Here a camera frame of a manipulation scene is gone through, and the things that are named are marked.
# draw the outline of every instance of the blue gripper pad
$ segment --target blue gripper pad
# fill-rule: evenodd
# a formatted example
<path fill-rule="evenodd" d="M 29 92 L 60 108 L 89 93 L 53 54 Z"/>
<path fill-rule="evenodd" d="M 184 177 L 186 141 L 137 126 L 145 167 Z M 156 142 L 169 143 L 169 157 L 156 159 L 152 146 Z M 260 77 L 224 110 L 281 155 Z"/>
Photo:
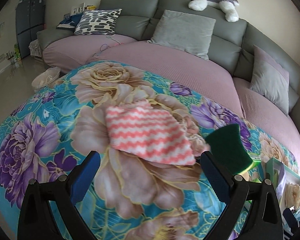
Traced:
<path fill-rule="evenodd" d="M 100 164 L 101 157 L 98 152 L 95 152 L 89 162 L 85 163 L 81 173 L 77 176 L 71 187 L 70 199 L 73 205 L 83 200 L 96 172 L 100 168 Z"/>
<path fill-rule="evenodd" d="M 205 153 L 201 154 L 200 165 L 219 201 L 228 204 L 230 201 L 230 186 Z"/>

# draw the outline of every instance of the floral blanket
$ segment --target floral blanket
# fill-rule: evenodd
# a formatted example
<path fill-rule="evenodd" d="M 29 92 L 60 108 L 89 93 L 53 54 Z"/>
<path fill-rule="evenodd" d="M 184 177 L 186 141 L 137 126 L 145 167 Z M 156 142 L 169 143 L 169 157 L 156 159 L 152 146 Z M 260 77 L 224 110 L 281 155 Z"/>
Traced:
<path fill-rule="evenodd" d="M 204 238 L 225 204 L 198 164 L 153 163 L 109 146 L 105 108 L 143 99 L 191 118 L 203 137 L 237 123 L 252 156 L 263 163 L 276 157 L 298 172 L 283 145 L 218 103 L 151 72 L 97 61 L 44 88 L 0 125 L 0 212 L 15 235 L 29 179 L 54 181 L 96 150 L 101 166 L 77 209 L 98 239 Z M 262 165 L 249 174 L 250 179 L 263 179 Z M 71 239 L 53 203 L 52 209 L 63 237 Z M 237 233 L 246 216 L 243 209 Z"/>

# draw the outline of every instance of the screw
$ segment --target screw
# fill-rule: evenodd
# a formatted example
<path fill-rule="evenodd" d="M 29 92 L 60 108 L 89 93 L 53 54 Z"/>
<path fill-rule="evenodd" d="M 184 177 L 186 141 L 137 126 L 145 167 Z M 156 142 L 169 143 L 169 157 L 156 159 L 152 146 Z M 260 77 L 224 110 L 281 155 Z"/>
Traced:
<path fill-rule="evenodd" d="M 30 179 L 30 180 L 29 180 L 29 184 L 30 184 L 30 185 L 34 185 L 35 183 L 36 183 L 36 180 L 35 180 L 35 179 Z"/>
<path fill-rule="evenodd" d="M 67 180 L 67 175 L 61 175 L 58 177 L 59 181 L 66 181 Z"/>
<path fill-rule="evenodd" d="M 266 183 L 267 185 L 271 185 L 271 180 L 265 179 L 265 183 Z"/>
<path fill-rule="evenodd" d="M 234 176 L 234 179 L 235 179 L 236 181 L 242 181 L 241 175 L 238 175 L 238 174 Z"/>

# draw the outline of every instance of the black and white pillow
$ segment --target black and white pillow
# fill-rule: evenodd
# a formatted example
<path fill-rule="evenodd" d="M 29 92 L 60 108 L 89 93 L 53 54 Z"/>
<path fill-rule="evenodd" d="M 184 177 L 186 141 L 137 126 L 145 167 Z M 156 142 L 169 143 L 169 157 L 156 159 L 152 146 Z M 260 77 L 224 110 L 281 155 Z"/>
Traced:
<path fill-rule="evenodd" d="M 74 35 L 112 35 L 122 9 L 85 11 Z"/>

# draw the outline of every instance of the gray leather sofa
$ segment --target gray leather sofa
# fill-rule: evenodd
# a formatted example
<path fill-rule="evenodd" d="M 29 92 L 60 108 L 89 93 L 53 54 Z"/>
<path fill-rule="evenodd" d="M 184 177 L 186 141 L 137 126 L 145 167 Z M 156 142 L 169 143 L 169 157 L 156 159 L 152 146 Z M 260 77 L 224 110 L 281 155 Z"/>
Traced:
<path fill-rule="evenodd" d="M 300 133 L 300 99 L 296 93 L 300 81 L 300 66 L 275 42 L 247 21 L 239 19 L 238 22 L 230 23 L 225 20 L 221 10 L 208 6 L 202 12 L 193 11 L 188 8 L 188 3 L 188 0 L 101 0 L 99 9 L 122 8 L 115 32 L 137 41 L 151 39 L 166 9 L 216 19 L 208 52 L 209 59 L 226 69 L 233 77 L 250 82 L 254 65 L 253 46 L 265 50 L 289 72 L 289 109 L 292 109 L 290 117 Z M 43 52 L 53 42 L 72 35 L 72 31 L 57 29 L 37 33 Z"/>

